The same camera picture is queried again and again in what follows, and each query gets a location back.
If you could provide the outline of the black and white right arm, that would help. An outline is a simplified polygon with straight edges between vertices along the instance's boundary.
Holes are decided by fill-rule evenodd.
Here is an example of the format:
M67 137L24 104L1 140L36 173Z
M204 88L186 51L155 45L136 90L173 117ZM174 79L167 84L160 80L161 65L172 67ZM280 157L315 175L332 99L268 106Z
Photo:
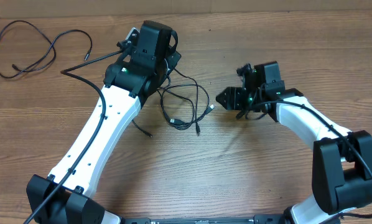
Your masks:
M340 223L345 217L372 218L372 135L351 131L316 110L295 88L287 89L276 61L236 71L240 87L216 96L237 118L269 115L293 131L313 152L312 195L282 214L255 215L252 223Z

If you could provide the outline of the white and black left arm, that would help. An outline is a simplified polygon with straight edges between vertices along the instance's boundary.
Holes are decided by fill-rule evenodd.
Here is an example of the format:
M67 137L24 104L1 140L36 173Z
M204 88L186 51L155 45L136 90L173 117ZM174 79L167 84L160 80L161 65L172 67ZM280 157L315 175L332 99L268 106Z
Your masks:
M33 175L26 193L32 213L26 223L122 223L93 200L101 173L130 122L176 67L181 56L170 40L173 28L144 21L118 42L98 102L75 142L47 177Z

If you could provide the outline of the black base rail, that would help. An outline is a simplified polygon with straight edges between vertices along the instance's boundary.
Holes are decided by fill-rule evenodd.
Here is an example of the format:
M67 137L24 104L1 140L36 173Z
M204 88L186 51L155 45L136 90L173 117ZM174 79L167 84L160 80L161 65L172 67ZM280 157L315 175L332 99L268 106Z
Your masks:
M239 218L122 218L120 224L291 224L291 221L280 214L260 214Z

